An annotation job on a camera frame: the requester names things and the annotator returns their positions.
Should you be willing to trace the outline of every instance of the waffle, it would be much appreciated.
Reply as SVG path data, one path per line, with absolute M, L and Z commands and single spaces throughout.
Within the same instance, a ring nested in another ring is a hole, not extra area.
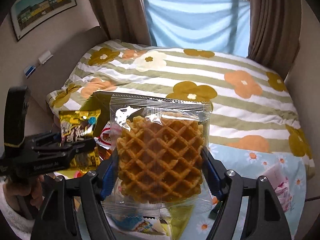
M 185 117 L 162 113 L 159 124 L 137 116 L 117 139 L 121 193 L 140 203 L 181 201 L 201 192 L 203 125 L 166 115 Z

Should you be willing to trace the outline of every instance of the blue gripper pad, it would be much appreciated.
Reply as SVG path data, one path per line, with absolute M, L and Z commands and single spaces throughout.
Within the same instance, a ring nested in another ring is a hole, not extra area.
M 215 160 L 207 149 L 202 150 L 202 172 L 207 181 L 208 187 L 212 195 L 217 197 L 218 200 L 223 201 L 225 194 L 222 191 L 223 178 L 226 168 L 222 162 Z
M 102 199 L 105 199 L 107 196 L 111 195 L 115 183 L 115 171 L 113 165 L 111 164 L 102 179 L 102 190 L 100 192 Z

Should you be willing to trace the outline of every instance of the human hand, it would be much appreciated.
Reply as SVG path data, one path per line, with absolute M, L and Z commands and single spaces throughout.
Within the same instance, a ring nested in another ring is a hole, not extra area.
M 14 183 L 8 180 L 3 184 L 6 202 L 13 210 L 20 212 L 20 206 L 16 196 L 28 196 L 31 194 L 32 199 L 30 200 L 30 204 L 39 209 L 42 204 L 42 187 L 40 183 L 42 181 L 44 181 L 43 175 L 38 176 L 36 182 L 32 185 L 30 183 Z

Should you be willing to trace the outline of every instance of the cable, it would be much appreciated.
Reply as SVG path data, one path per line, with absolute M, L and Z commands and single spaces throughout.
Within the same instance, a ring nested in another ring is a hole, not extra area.
M 311 198 L 306 198 L 305 202 L 307 202 L 307 201 L 313 201 L 313 200 L 317 200 L 317 199 L 320 199 L 320 196 L 311 197 Z

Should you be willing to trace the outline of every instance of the person's arm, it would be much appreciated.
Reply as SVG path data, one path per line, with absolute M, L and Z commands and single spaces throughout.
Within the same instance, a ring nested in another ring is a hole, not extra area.
M 40 183 L 42 180 L 43 176 L 40 176 L 38 183 L 33 188 L 30 185 L 0 181 L 0 210 L 12 230 L 22 240 L 30 240 L 34 220 L 27 220 L 18 214 L 20 207 L 16 196 L 26 196 L 31 193 L 33 197 L 30 202 L 31 205 L 39 208 L 42 203 L 42 188 Z

